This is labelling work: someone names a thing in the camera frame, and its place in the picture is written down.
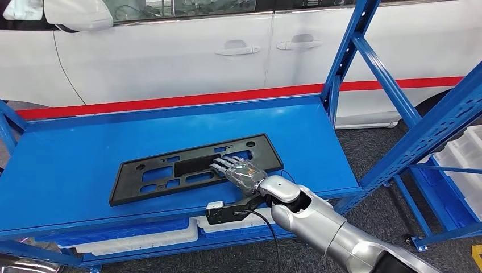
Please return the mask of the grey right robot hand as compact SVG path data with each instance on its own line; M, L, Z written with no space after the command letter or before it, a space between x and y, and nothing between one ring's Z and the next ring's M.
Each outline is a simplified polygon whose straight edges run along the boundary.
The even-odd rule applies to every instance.
M215 158L209 167L236 185L246 196L254 195L260 182L268 177L252 161L238 156Z

